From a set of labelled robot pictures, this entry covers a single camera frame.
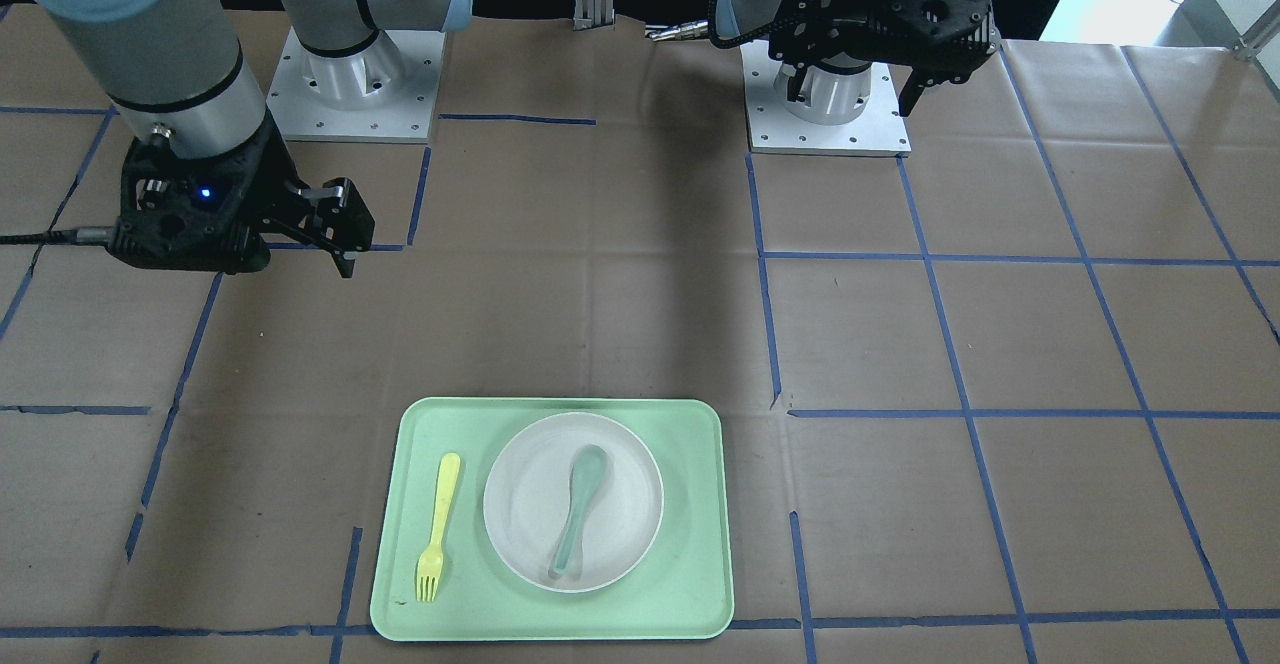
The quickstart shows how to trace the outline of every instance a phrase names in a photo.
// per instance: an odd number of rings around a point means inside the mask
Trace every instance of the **white mounting plate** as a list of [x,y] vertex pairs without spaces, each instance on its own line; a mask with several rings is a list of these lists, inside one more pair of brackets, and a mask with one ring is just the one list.
[[383,141],[425,145],[435,120],[444,35],[439,31],[388,31],[406,58],[410,75],[393,99],[370,109],[334,109],[321,102],[302,77],[302,43],[289,29],[280,64],[266,96],[271,116],[288,141]]
[[897,91],[888,64],[872,64],[872,93],[856,120],[846,125],[815,125],[788,113],[773,91],[782,63],[769,58],[768,41],[749,41],[741,50],[751,152],[841,157],[899,157],[911,152],[906,122],[897,116]]

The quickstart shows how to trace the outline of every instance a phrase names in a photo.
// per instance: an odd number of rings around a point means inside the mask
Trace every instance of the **plastic fork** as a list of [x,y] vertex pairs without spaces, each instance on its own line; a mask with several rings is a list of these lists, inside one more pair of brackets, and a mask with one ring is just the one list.
[[431,541],[417,558],[415,595],[420,601],[435,601],[435,591],[444,574],[444,526],[449,522],[453,490],[458,485],[462,458],[456,453],[440,455],[440,468],[435,473],[435,514],[431,517]]

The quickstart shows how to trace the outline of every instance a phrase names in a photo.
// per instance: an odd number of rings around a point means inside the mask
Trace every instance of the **green tray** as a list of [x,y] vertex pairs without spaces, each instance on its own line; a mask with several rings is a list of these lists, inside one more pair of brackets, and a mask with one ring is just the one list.
[[[604,589],[557,594],[521,580],[484,528],[489,468],[522,429],[593,412],[653,450],[664,512],[649,554]],[[462,455],[434,603],[413,600],[413,567],[431,528],[440,455]],[[394,641],[709,638],[733,617],[721,422],[700,400],[421,399],[401,420],[370,618]]]

